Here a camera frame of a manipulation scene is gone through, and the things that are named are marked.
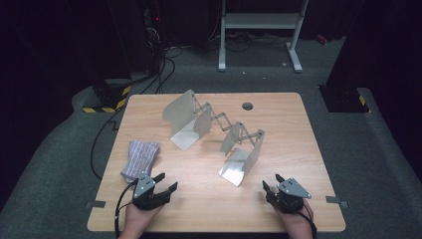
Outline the white metal stand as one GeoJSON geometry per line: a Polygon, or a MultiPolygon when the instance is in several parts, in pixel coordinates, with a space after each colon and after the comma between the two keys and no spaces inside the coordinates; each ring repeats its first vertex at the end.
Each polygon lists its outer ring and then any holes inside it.
{"type": "Polygon", "coordinates": [[[309,1],[302,0],[301,10],[298,13],[227,13],[226,0],[221,0],[218,70],[220,72],[226,70],[227,29],[270,29],[294,31],[292,41],[286,43],[286,48],[294,71],[301,73],[303,67],[296,52],[296,45],[305,20],[309,1]]]}

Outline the person's right hand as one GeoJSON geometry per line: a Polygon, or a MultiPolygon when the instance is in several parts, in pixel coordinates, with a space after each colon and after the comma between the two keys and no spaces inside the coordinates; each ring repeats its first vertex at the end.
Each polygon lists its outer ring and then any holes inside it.
{"type": "Polygon", "coordinates": [[[304,201],[304,208],[301,210],[301,213],[304,214],[306,218],[300,214],[286,214],[277,210],[277,214],[281,218],[282,224],[288,234],[289,232],[299,231],[312,232],[309,220],[314,218],[314,213],[306,200],[304,201]]]}

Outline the person's left hand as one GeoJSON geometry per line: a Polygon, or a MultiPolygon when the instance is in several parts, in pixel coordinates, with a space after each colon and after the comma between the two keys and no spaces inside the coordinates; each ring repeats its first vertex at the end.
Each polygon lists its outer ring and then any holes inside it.
{"type": "Polygon", "coordinates": [[[122,231],[144,232],[161,209],[162,206],[152,210],[139,210],[132,204],[128,205],[125,210],[125,219],[122,231]]]}

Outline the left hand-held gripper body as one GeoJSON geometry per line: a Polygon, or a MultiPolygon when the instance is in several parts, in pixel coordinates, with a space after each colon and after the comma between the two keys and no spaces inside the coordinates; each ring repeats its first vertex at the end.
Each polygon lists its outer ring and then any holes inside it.
{"type": "Polygon", "coordinates": [[[132,203],[139,210],[152,210],[170,202],[171,195],[169,198],[156,197],[157,193],[154,192],[154,189],[157,183],[154,183],[152,178],[147,174],[142,174],[137,179],[132,195],[132,203]]]}

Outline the black stand base yellow mark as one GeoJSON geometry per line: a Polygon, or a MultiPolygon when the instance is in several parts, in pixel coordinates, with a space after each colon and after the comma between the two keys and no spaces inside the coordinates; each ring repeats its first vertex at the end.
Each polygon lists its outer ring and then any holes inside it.
{"type": "Polygon", "coordinates": [[[357,89],[339,89],[326,85],[318,86],[325,106],[330,113],[368,113],[365,98],[357,89]]]}

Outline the black-yellow striped stand base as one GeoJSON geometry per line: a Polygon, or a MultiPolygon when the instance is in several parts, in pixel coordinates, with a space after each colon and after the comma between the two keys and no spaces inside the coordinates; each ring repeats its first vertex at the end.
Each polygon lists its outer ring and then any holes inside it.
{"type": "Polygon", "coordinates": [[[129,84],[109,84],[105,80],[92,83],[92,89],[83,103],[85,113],[115,113],[127,101],[131,89],[129,84]]]}

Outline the striped purple-white cloth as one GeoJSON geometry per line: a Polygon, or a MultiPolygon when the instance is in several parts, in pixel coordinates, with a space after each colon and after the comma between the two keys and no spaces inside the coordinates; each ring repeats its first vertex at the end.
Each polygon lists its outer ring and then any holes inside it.
{"type": "Polygon", "coordinates": [[[158,151],[156,141],[132,140],[128,146],[127,164],[120,175],[127,183],[134,182],[141,174],[150,175],[158,151]]]}

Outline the expandable grey metal bookend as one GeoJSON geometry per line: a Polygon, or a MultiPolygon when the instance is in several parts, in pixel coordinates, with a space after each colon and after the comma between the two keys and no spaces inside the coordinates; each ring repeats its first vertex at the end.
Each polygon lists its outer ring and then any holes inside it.
{"type": "Polygon", "coordinates": [[[259,158],[265,132],[258,129],[249,133],[242,122],[230,122],[225,113],[216,114],[209,103],[201,105],[191,90],[169,103],[162,117],[172,127],[170,140],[181,150],[206,135],[215,121],[226,132],[220,150],[227,159],[219,175],[235,186],[241,184],[259,158]]]}

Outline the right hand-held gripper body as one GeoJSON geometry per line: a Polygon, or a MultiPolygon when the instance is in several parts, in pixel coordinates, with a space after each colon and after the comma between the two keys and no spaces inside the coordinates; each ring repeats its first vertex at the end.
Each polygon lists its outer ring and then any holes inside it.
{"type": "Polygon", "coordinates": [[[277,184],[278,192],[267,195],[266,200],[283,213],[297,213],[304,207],[304,199],[312,196],[294,179],[288,178],[277,184]]]}

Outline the black equipment rack red light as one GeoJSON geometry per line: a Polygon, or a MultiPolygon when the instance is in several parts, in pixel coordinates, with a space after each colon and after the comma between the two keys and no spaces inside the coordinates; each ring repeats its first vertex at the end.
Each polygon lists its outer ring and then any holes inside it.
{"type": "Polygon", "coordinates": [[[158,0],[141,0],[142,15],[144,19],[147,45],[151,52],[151,66],[148,71],[155,75],[159,71],[160,61],[163,57],[163,39],[161,16],[158,0]]]}

